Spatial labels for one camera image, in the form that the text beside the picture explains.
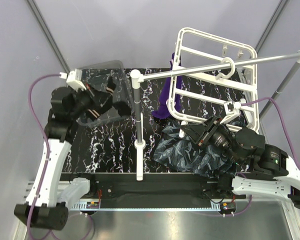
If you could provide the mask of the white clip sock hanger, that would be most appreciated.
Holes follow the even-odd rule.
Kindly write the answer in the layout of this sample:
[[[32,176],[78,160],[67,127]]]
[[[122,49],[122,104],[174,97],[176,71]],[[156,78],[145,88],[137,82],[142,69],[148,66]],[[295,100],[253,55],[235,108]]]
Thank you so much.
[[[217,35],[213,35],[207,32],[199,31],[194,28],[184,27],[178,32],[177,41],[175,43],[175,52],[174,59],[172,61],[172,70],[168,75],[170,77],[170,87],[168,98],[166,100],[166,106],[168,112],[172,117],[177,120],[183,121],[185,123],[202,123],[205,121],[204,118],[200,118],[197,116],[192,116],[184,113],[180,113],[177,111],[175,107],[176,96],[186,96],[188,98],[193,98],[200,100],[202,102],[209,102],[213,104],[217,104],[224,107],[224,103],[227,102],[225,100],[209,97],[206,95],[200,95],[198,93],[194,93],[191,91],[182,90],[177,87],[177,78],[179,76],[189,76],[199,81],[204,81],[213,85],[219,85],[226,88],[231,88],[235,90],[240,90],[245,93],[250,94],[250,97],[253,101],[258,99],[258,81],[257,81],[257,64],[256,63],[244,63],[243,68],[251,71],[251,83],[242,83],[230,80],[230,77],[234,75],[239,66],[232,58],[227,57],[225,54],[225,50],[222,51],[222,56],[217,56],[213,54],[209,54],[206,52],[202,52],[193,48],[189,48],[183,45],[183,38],[185,34],[191,34],[200,38],[208,39],[213,42],[217,42],[223,44],[224,48],[228,46],[238,48],[238,53],[240,54],[243,50],[249,52],[252,60],[257,59],[256,50],[248,45],[241,42],[237,42],[234,40],[230,40],[224,37],[220,37]],[[228,74],[224,74],[222,72],[218,73],[216,76],[207,74],[207,70],[203,70],[201,67],[197,68],[185,68],[180,66],[181,52],[187,52],[196,56],[200,56],[207,59],[212,59],[218,61],[220,64],[229,64],[228,68],[230,69]],[[245,117],[247,118],[247,128],[258,132],[260,128],[260,117],[259,117],[259,105],[257,103],[249,103],[248,106],[244,106],[244,104],[240,107],[241,110],[244,111]],[[228,128],[233,132],[238,132],[240,128],[235,125],[226,124]]]

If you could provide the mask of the black striped sock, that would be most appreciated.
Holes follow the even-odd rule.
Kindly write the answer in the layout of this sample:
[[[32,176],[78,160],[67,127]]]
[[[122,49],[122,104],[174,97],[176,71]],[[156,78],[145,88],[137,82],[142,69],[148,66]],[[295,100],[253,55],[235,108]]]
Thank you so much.
[[[107,79],[106,92],[111,94],[111,96],[113,96],[115,93],[116,87],[117,87],[117,85],[114,83],[113,77],[110,76]],[[131,115],[131,108],[124,101],[112,102],[112,106],[117,110],[118,114],[121,117],[128,117]]]
[[[98,99],[86,112],[86,116],[91,120],[96,120],[112,108],[113,99]]]

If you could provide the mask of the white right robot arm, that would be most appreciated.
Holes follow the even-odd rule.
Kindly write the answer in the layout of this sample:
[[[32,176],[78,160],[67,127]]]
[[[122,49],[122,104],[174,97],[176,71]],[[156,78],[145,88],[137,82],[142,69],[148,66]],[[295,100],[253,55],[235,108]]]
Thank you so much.
[[[230,163],[248,166],[243,176],[219,176],[218,195],[260,195],[287,201],[300,209],[300,170],[285,151],[267,144],[265,137],[247,127],[237,132],[215,116],[181,130],[198,147],[215,147]]]

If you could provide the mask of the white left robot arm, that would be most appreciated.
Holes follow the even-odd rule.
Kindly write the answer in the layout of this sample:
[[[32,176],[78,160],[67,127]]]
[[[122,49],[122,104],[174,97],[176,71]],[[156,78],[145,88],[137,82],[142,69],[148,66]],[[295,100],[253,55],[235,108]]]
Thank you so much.
[[[112,107],[116,84],[109,82],[105,91],[85,83],[83,90],[58,87],[51,93],[51,109],[43,131],[42,159],[33,187],[24,204],[17,204],[14,215],[27,226],[62,230],[71,207],[80,198],[98,193],[95,177],[76,177],[61,194],[58,186],[63,164],[78,130],[77,119],[84,113],[98,118]]]

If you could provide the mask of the black striped sock in bin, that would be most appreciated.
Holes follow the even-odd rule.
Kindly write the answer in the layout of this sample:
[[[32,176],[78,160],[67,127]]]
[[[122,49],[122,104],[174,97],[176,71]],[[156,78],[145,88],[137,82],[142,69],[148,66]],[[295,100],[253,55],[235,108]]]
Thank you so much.
[[[91,120],[96,120],[112,108],[113,99],[98,99],[86,112],[86,116]]]

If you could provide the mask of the clear plastic bin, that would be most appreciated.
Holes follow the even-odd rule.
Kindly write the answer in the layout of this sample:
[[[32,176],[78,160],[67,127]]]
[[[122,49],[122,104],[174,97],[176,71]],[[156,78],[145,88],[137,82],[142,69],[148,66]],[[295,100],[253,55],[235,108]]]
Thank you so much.
[[[135,112],[131,81],[127,78],[123,63],[111,60],[83,66],[81,80],[93,89],[107,93],[108,103],[98,108],[98,118],[89,111],[78,119],[85,127],[97,127],[128,119]]]

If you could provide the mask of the grey white drying rack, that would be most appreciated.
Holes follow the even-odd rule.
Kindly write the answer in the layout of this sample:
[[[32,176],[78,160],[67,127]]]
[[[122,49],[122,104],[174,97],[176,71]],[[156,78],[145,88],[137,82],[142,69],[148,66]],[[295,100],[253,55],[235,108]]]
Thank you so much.
[[[218,61],[217,64],[190,67],[181,67],[180,64],[180,53],[187,52],[196,56],[212,59]],[[167,98],[167,109],[168,112],[176,119],[184,121],[185,123],[193,122],[200,123],[203,122],[203,118],[186,115],[177,112],[175,109],[175,96],[186,96],[189,98],[197,99],[202,102],[209,102],[217,105],[223,106],[225,109],[228,107],[228,102],[225,100],[200,95],[190,91],[182,90],[177,88],[177,77],[179,76],[190,76],[200,81],[208,82],[214,85],[220,85],[227,88],[237,89],[240,91],[245,91],[251,93],[254,99],[257,98],[257,77],[254,77],[254,82],[251,84],[239,83],[231,81],[229,78],[235,73],[237,67],[251,68],[252,70],[257,69],[257,64],[282,61],[288,59],[296,59],[295,65],[292,67],[293,70],[297,70],[300,67],[300,50],[293,54],[288,55],[278,55],[278,56],[268,56],[268,57],[257,57],[257,53],[253,51],[250,54],[251,58],[248,60],[237,60],[234,61],[230,57],[220,57],[199,50],[195,50],[183,45],[178,45],[175,48],[174,59],[172,61],[172,69],[170,71],[162,73],[153,73],[148,75],[143,75],[137,69],[134,69],[130,73],[131,85],[133,88],[133,100],[135,105],[135,125],[137,139],[134,142],[136,148],[136,180],[142,181],[144,179],[144,148],[146,142],[143,138],[143,113],[141,110],[141,100],[140,100],[140,87],[141,83],[144,81],[150,81],[153,79],[170,78],[169,93]]]

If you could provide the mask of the dark patterned cloth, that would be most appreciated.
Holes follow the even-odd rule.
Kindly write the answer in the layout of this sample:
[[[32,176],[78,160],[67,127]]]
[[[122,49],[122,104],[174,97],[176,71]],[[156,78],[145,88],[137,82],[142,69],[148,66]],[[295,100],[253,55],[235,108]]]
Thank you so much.
[[[152,159],[177,172],[189,172],[206,178],[234,175],[236,165],[212,145],[200,148],[188,136],[179,136],[181,124],[169,119],[161,132]]]

